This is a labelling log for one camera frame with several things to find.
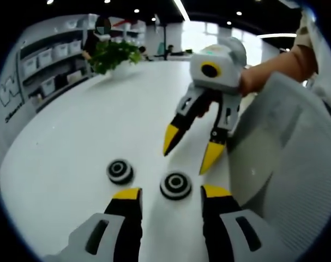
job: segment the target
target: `potted plant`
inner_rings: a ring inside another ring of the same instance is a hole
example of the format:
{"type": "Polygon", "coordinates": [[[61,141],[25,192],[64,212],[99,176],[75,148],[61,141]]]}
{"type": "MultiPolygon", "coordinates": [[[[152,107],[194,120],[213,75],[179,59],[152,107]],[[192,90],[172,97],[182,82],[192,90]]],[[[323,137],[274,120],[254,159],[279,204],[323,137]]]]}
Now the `potted plant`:
{"type": "Polygon", "coordinates": [[[114,41],[98,42],[96,52],[91,58],[90,63],[98,74],[106,74],[107,71],[115,71],[121,68],[121,64],[138,63],[141,54],[137,46],[123,40],[121,43],[114,41]]]}

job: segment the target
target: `black and white puck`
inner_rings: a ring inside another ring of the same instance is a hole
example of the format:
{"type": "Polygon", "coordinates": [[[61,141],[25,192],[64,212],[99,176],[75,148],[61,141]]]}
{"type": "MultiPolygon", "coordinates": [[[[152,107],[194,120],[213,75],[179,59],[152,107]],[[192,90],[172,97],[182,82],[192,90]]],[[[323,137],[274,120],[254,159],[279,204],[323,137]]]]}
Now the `black and white puck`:
{"type": "Polygon", "coordinates": [[[184,173],[172,172],[161,180],[160,191],[170,200],[182,200],[191,193],[192,183],[184,173]]]}
{"type": "Polygon", "coordinates": [[[107,167],[107,176],[114,184],[127,184],[134,177],[134,170],[124,159],[116,159],[107,167]]]}

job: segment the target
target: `white table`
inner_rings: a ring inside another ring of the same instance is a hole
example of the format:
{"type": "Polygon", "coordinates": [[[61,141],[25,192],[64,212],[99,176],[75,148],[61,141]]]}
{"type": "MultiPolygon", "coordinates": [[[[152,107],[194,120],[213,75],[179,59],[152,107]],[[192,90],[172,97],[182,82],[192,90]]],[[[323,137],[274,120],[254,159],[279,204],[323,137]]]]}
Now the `white table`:
{"type": "Polygon", "coordinates": [[[191,61],[191,56],[168,56],[168,61],[191,61]]]}
{"type": "Polygon", "coordinates": [[[0,170],[5,205],[20,234],[38,255],[55,254],[69,234],[103,212],[121,189],[106,176],[116,158],[127,159],[143,188],[141,262],[208,261],[202,236],[200,185],[229,187],[228,161],[199,176],[216,117],[212,105],[167,157],[167,125],[190,83],[189,63],[141,63],[123,81],[96,76],[63,94],[24,128],[0,170]],[[191,196],[175,202],[159,190],[172,170],[188,174],[191,196]]]}

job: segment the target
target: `sleeve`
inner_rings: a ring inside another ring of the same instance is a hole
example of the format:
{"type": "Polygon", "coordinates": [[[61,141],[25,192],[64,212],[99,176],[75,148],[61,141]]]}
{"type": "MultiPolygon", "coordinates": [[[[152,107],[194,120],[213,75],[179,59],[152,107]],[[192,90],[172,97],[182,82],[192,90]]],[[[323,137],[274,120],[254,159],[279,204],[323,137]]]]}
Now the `sleeve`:
{"type": "Polygon", "coordinates": [[[97,41],[94,39],[94,35],[88,33],[87,40],[84,43],[83,50],[92,55],[95,52],[97,41]]]}
{"type": "Polygon", "coordinates": [[[296,31],[294,45],[303,45],[313,49],[311,38],[309,36],[307,28],[307,16],[304,11],[302,12],[300,26],[296,31]]]}

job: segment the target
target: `white shelving unit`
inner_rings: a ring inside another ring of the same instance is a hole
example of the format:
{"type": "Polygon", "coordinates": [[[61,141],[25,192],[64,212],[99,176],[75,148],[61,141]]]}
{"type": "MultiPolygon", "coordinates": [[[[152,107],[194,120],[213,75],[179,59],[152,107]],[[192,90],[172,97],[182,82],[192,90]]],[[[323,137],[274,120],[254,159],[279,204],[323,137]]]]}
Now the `white shelving unit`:
{"type": "MultiPolygon", "coordinates": [[[[55,56],[52,54],[52,61],[50,63],[46,64],[43,67],[37,67],[34,71],[32,71],[27,75],[25,75],[23,71],[23,62],[26,61],[27,59],[31,59],[34,56],[39,55],[41,52],[45,50],[53,48],[55,44],[57,45],[62,42],[69,43],[77,40],[81,40],[82,44],[84,44],[88,36],[88,30],[94,30],[95,28],[95,22],[97,17],[98,16],[95,14],[77,15],[74,18],[70,17],[70,20],[68,21],[62,20],[61,22],[62,25],[57,25],[57,27],[48,30],[47,32],[39,36],[38,39],[31,41],[30,43],[27,43],[26,41],[23,42],[23,45],[17,52],[16,64],[17,64],[17,73],[19,77],[21,95],[24,103],[27,100],[29,100],[30,95],[33,92],[35,92],[37,89],[40,88],[40,84],[33,84],[34,87],[29,88],[28,86],[25,85],[27,82],[31,82],[32,79],[35,79],[38,75],[41,75],[47,69],[49,70],[51,68],[54,68],[55,66],[59,66],[60,64],[64,64],[66,62],[69,63],[73,59],[79,58],[79,56],[81,56],[81,52],[68,53],[66,56],[61,58],[55,58],[55,56]],[[45,46],[46,41],[52,42],[53,39],[57,39],[55,44],[51,43],[48,46],[45,46]],[[42,44],[40,48],[36,49],[34,46],[36,45],[40,46],[40,44],[38,44],[39,42],[44,44],[42,44]],[[30,50],[34,49],[34,51],[30,53],[26,52],[26,50],[29,49],[30,50]]],[[[110,20],[112,25],[124,21],[124,19],[117,17],[110,17],[110,20]]],[[[138,21],[134,25],[131,25],[130,23],[123,23],[120,26],[111,28],[111,34],[118,35],[118,37],[120,37],[121,39],[124,39],[130,43],[134,43],[137,46],[141,46],[145,44],[145,32],[146,32],[146,23],[143,21],[138,21]]],[[[82,78],[79,79],[77,82],[70,83],[64,87],[61,87],[60,89],[51,93],[49,96],[45,97],[40,103],[35,105],[37,112],[43,109],[45,105],[53,101],[60,94],[66,92],[67,90],[73,88],[75,85],[95,75],[91,70],[90,64],[87,61],[84,61],[84,63],[85,63],[84,69],[86,73],[82,75],[82,78]]]]}

